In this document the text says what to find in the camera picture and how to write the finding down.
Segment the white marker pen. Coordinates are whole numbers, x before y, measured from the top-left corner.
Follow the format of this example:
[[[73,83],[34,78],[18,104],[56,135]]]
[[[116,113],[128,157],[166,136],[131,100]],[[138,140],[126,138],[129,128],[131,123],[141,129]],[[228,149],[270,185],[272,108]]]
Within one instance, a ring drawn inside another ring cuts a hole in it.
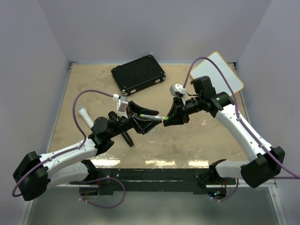
[[[156,116],[156,115],[146,115],[146,114],[140,114],[140,117],[152,119],[152,120],[164,120],[165,117],[163,116]]]

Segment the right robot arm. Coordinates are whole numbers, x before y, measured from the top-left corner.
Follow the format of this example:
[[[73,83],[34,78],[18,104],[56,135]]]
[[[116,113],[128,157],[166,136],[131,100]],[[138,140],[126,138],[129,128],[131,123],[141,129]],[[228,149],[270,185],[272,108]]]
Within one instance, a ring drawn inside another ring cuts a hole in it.
[[[189,122],[193,113],[205,111],[223,124],[246,154],[246,161],[231,162],[221,159],[209,166],[209,179],[220,184],[225,178],[242,179],[250,187],[256,188],[278,175],[285,152],[274,148],[265,141],[235,109],[235,102],[226,93],[216,93],[210,78],[203,76],[191,81],[196,97],[186,99],[187,92],[180,84],[170,87],[173,96],[172,107],[163,124],[165,127],[183,125]]]

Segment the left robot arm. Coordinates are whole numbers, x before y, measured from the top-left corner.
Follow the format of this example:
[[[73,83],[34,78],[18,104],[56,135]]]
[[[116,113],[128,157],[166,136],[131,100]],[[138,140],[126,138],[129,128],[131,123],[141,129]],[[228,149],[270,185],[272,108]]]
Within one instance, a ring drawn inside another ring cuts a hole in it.
[[[113,113],[96,118],[90,124],[91,134],[84,135],[73,145],[52,153],[27,153],[13,173],[16,185],[12,196],[31,201],[63,183],[92,184],[97,179],[97,171],[90,158],[107,152],[114,145],[112,138],[130,129],[144,135],[161,123],[158,111],[143,108],[133,101],[126,102],[115,117]]]

